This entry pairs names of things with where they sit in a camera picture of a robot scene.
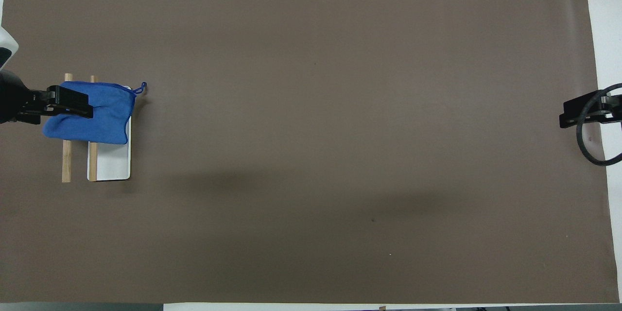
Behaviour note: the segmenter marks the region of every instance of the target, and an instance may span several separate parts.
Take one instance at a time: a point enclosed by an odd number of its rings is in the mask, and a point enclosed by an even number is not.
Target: wooden dowel
[[[91,83],[97,83],[97,77],[91,75]],[[88,143],[88,179],[97,181],[97,142]]]
[[[73,74],[65,73],[65,81],[73,81]],[[63,140],[62,182],[71,182],[71,141]]]

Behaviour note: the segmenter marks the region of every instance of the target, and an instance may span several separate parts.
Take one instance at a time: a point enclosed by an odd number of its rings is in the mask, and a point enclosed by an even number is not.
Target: brown paper backdrop
[[[10,62],[149,90],[132,177],[0,126],[2,301],[617,302],[587,0],[4,0]],[[590,146],[602,153],[600,134]]]

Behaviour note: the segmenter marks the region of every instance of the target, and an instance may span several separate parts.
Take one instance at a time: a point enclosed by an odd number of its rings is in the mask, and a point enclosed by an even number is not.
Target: blue towel
[[[93,107],[93,118],[59,114],[45,123],[45,136],[117,145],[127,143],[125,125],[132,115],[136,95],[142,93],[146,83],[136,90],[118,84],[84,81],[65,81],[60,86],[87,94],[88,103]]]

